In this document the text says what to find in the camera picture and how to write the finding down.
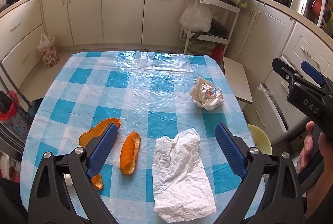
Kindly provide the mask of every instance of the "drawer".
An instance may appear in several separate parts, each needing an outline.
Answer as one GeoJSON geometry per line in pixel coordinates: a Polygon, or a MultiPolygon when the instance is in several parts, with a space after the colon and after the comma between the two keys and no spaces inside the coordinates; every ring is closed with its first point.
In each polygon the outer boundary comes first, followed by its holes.
{"type": "Polygon", "coordinates": [[[0,18],[0,60],[42,24],[39,0],[19,5],[0,18]]]}
{"type": "MultiPolygon", "coordinates": [[[[285,63],[289,64],[286,58],[284,58],[283,56],[281,57],[281,59],[285,63]]],[[[294,107],[287,101],[289,84],[281,76],[279,76],[276,72],[272,71],[272,73],[265,81],[265,85],[270,91],[270,93],[273,95],[275,101],[277,102],[289,129],[294,127],[305,117],[305,115],[301,111],[299,111],[296,107],[294,107]]]]}
{"type": "Polygon", "coordinates": [[[302,61],[307,61],[325,76],[333,78],[333,51],[300,23],[296,24],[283,55],[305,79],[313,84],[315,82],[301,69],[302,61]]]}
{"type": "Polygon", "coordinates": [[[261,128],[273,142],[286,132],[282,119],[266,91],[255,90],[252,97],[253,103],[243,111],[249,123],[261,128]]]}
{"type": "MultiPolygon", "coordinates": [[[[44,27],[41,25],[19,42],[2,61],[3,66],[17,87],[20,87],[41,59],[36,46],[39,44],[43,33],[44,27]]],[[[6,85],[12,90],[9,82],[6,82],[6,85]]]]}

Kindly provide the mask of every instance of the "blue and white tablecloth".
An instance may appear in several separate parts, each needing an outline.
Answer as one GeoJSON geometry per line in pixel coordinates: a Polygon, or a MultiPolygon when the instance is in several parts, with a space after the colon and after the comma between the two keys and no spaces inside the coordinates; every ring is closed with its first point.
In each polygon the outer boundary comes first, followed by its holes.
{"type": "MultiPolygon", "coordinates": [[[[243,113],[218,64],[208,56],[151,52],[82,52],[72,55],[49,88],[30,129],[21,167],[21,198],[28,208],[32,182],[44,152],[70,153],[79,136],[101,120],[123,122],[101,174],[98,191],[120,224],[165,223],[154,212],[152,159],[155,141],[164,135],[194,128],[200,135],[199,154],[214,194],[217,213],[193,220],[212,224],[228,204],[240,178],[235,176],[215,139],[215,126],[230,131],[253,146],[243,113]],[[189,97],[194,79],[202,77],[222,89],[223,105],[212,111],[199,108],[189,97]],[[119,170],[119,156],[127,135],[141,136],[132,176],[119,170]]],[[[253,215],[263,195],[260,184],[247,216],[253,215]]],[[[76,212],[86,217],[73,187],[69,192],[76,212]]]]}

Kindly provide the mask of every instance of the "white napkin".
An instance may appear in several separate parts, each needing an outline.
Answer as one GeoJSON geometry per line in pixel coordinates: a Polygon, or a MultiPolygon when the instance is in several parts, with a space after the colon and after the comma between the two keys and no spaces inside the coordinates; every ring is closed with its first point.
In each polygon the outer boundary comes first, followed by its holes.
{"type": "Polygon", "coordinates": [[[222,90],[216,89],[216,93],[213,93],[215,86],[212,82],[197,77],[195,84],[190,92],[190,97],[196,103],[198,107],[206,110],[213,110],[215,107],[223,103],[222,90]]]}
{"type": "Polygon", "coordinates": [[[216,213],[194,128],[156,140],[153,156],[154,210],[167,223],[216,213]]]}

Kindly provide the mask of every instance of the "white shelf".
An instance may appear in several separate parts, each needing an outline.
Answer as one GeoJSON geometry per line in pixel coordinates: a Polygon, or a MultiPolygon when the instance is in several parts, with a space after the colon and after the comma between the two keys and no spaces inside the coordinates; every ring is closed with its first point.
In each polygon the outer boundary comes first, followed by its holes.
{"type": "MultiPolygon", "coordinates": [[[[187,37],[191,38],[194,35],[194,33],[190,33],[188,29],[186,29],[184,27],[182,27],[182,29],[185,31],[187,37]]],[[[207,40],[207,41],[212,41],[214,43],[220,43],[220,44],[225,44],[225,45],[227,45],[230,41],[228,39],[222,39],[219,37],[214,37],[214,36],[209,36],[209,35],[201,35],[196,40],[207,40]]]]}
{"type": "Polygon", "coordinates": [[[230,10],[230,11],[233,11],[235,13],[239,13],[240,12],[240,8],[232,6],[230,4],[222,2],[220,0],[209,0],[209,4],[215,5],[215,6],[218,6],[220,8],[224,8],[224,9],[230,10]]]}

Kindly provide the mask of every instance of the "blue gripper pad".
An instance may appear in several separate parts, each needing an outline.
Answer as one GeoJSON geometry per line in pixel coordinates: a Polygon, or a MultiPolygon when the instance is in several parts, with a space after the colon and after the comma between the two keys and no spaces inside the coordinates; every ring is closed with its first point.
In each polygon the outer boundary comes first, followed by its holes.
{"type": "Polygon", "coordinates": [[[216,125],[215,137],[228,161],[229,166],[231,167],[232,172],[241,177],[241,179],[244,179],[247,174],[245,169],[246,159],[221,123],[216,125]]]}
{"type": "Polygon", "coordinates": [[[117,133],[117,126],[112,124],[89,157],[87,175],[90,179],[101,172],[101,169],[116,142],[117,133]]]}
{"type": "Polygon", "coordinates": [[[309,64],[307,61],[303,61],[301,63],[301,68],[302,70],[307,73],[307,75],[309,77],[311,77],[314,82],[316,82],[319,85],[323,85],[324,84],[324,78],[322,73],[320,73],[319,71],[317,71],[311,64],[309,64]]]}

